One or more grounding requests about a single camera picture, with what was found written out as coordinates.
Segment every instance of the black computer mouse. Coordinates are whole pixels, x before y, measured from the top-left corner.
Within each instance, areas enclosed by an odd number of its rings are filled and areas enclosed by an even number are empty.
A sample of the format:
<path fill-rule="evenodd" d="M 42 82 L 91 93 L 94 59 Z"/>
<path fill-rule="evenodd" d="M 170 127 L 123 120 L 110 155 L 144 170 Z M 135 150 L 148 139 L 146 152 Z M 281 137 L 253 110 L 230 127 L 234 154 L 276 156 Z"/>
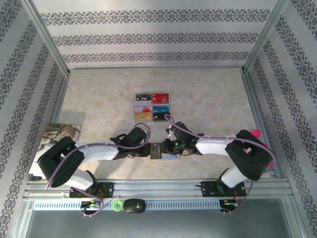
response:
<path fill-rule="evenodd" d="M 142 213 L 145 211 L 145 206 L 144 200 L 132 198 L 124 201 L 123 210 L 128 213 Z"/>

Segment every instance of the card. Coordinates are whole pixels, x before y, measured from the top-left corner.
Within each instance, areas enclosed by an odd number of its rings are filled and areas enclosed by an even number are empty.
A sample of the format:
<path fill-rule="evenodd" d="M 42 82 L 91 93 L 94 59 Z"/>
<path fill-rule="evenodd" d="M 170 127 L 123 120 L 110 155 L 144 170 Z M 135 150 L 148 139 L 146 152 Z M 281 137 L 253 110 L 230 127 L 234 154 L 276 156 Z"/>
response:
<path fill-rule="evenodd" d="M 169 113 L 169 106 L 153 107 L 154 113 Z"/>
<path fill-rule="evenodd" d="M 153 94 L 153 103 L 168 103 L 169 94 L 168 93 L 154 93 Z"/>
<path fill-rule="evenodd" d="M 135 107 L 150 107 L 152 105 L 152 101 L 135 101 Z"/>
<path fill-rule="evenodd" d="M 153 113 L 153 121 L 166 121 L 164 115 L 170 113 Z"/>
<path fill-rule="evenodd" d="M 136 94 L 135 100 L 136 101 L 150 101 L 152 100 L 152 94 Z"/>
<path fill-rule="evenodd" d="M 136 113 L 151 113 L 152 108 L 151 107 L 135 107 L 134 112 L 136 112 Z"/>
<path fill-rule="evenodd" d="M 152 121 L 152 113 L 135 113 L 137 122 Z"/>

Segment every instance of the robotic arm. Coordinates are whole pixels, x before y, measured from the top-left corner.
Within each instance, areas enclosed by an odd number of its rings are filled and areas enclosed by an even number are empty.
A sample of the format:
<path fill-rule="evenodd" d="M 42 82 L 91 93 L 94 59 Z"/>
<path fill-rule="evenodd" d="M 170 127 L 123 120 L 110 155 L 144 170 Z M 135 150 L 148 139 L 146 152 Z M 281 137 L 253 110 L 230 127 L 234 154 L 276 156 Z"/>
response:
<path fill-rule="evenodd" d="M 226 140 L 209 140 L 204 134 L 195 136 L 179 121 L 166 131 L 170 138 L 160 144 L 161 153 L 220 154 L 229 156 L 233 160 L 236 166 L 225 170 L 217 181 L 217 188 L 223 194 L 247 179 L 259 180 L 272 161 L 268 149 L 257 146 L 263 144 L 246 130 L 229 136 Z M 82 171 L 78 169 L 78 166 L 86 162 L 116 160 L 127 156 L 147 157 L 151 154 L 151 146 L 150 143 L 145 143 L 146 138 L 146 133 L 139 127 L 134 128 L 127 135 L 121 134 L 103 143 L 86 144 L 74 142 L 70 137 L 65 137 L 38 159 L 38 165 L 43 176 L 52 180 L 52 187 L 66 184 L 96 195 L 100 190 L 98 181 L 91 172 Z M 257 145 L 241 140 L 255 142 Z M 124 148 L 108 146 L 113 143 Z M 57 174 L 52 176 L 62 160 L 64 160 L 62 166 Z"/>

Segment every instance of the beige floor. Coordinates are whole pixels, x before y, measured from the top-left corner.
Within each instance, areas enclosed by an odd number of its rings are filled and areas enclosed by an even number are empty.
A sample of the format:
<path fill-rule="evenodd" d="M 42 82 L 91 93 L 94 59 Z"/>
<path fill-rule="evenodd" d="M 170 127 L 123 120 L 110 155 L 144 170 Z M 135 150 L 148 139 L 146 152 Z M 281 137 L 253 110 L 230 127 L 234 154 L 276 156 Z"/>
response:
<path fill-rule="evenodd" d="M 135 124 L 133 96 L 167 92 L 171 114 L 195 133 L 230 135 L 254 129 L 255 123 L 239 69 L 114 68 L 73 70 L 59 123 L 83 124 L 80 141 L 105 141 L 128 133 Z M 163 141 L 167 122 L 148 123 L 150 142 Z M 97 178 L 216 178 L 233 167 L 219 155 L 180 157 L 150 162 L 147 158 L 91 162 L 82 165 Z"/>

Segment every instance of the patterned wallpaper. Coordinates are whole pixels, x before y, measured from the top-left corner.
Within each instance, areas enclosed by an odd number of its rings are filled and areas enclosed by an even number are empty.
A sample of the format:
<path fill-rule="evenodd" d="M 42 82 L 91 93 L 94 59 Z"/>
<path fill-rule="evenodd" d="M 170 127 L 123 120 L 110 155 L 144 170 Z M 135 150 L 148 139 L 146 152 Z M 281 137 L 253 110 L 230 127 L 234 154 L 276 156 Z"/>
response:
<path fill-rule="evenodd" d="M 63 75 L 19 0 L 0 0 L 0 238 L 10 237 L 30 159 Z"/>
<path fill-rule="evenodd" d="M 317 237 L 316 2 L 291 0 L 249 72 L 281 173 Z"/>
<path fill-rule="evenodd" d="M 69 68 L 242 66 L 276 0 L 34 0 Z"/>

